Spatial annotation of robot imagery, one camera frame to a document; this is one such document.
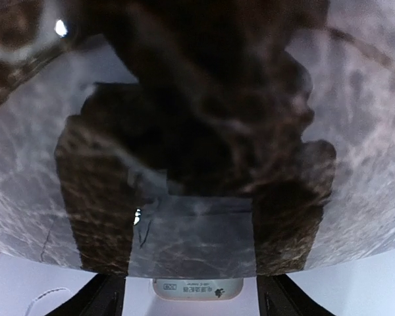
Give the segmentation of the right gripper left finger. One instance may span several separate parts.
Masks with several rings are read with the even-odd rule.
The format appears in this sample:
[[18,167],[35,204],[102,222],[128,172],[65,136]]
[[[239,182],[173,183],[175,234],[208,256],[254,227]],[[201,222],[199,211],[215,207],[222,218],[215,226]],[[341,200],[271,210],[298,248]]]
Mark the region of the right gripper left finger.
[[97,274],[51,316],[121,316],[123,305],[124,277]]

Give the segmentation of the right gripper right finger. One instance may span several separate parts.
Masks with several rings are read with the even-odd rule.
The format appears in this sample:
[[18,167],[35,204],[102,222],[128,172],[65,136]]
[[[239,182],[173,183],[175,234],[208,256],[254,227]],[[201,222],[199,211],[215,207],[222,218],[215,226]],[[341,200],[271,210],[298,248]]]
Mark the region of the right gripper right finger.
[[260,316],[332,316],[287,275],[258,275],[256,281]]

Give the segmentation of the pink charger cube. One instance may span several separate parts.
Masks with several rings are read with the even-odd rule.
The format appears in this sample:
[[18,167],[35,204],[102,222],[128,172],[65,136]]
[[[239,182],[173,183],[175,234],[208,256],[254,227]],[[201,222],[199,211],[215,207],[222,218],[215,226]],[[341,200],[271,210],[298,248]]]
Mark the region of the pink charger cube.
[[235,298],[244,285],[244,279],[153,279],[154,292],[164,300],[219,301]]

